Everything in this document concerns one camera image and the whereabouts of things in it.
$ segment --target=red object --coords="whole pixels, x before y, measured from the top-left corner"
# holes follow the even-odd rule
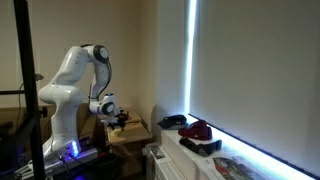
[[[178,134],[183,137],[207,141],[212,139],[211,127],[207,126],[205,120],[196,121],[188,128],[179,129]]]

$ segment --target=windowsill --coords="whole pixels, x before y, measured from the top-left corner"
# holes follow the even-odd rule
[[[186,117],[189,124],[196,121],[191,116]],[[187,179],[223,179],[220,173],[212,167],[214,164],[212,158],[231,158],[234,156],[241,156],[245,162],[254,167],[255,171],[265,179],[312,179],[215,128],[212,128],[212,136],[214,138],[210,141],[192,139],[196,144],[208,144],[219,139],[222,140],[221,150],[206,158],[181,145],[179,143],[181,136],[177,130],[162,130],[161,136],[161,144]],[[206,165],[204,163],[205,160],[209,160],[213,164]]]

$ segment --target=white wall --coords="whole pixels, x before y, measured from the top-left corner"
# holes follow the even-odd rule
[[[71,46],[101,44],[109,50],[113,69],[106,92],[115,93],[120,105],[132,105],[138,98],[139,1],[28,2],[35,70],[45,77],[37,83],[38,89],[53,78]],[[13,2],[1,1],[0,90],[18,89],[22,83],[14,21]],[[88,65],[83,78],[77,83],[85,95],[89,92],[92,77],[93,67]],[[17,96],[0,97],[0,107],[17,105]]]

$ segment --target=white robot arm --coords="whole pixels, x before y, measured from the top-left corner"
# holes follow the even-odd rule
[[[90,111],[110,117],[119,114],[114,95],[106,95],[102,101],[99,101],[99,95],[111,79],[107,49],[100,45],[72,47],[57,74],[39,91],[39,98],[42,101],[57,106],[55,114],[51,117],[52,135],[43,144],[45,159],[55,157],[57,154],[70,154],[76,157],[81,151],[76,114],[84,95],[74,84],[81,79],[85,66],[89,62],[93,63],[95,71],[90,88]]]

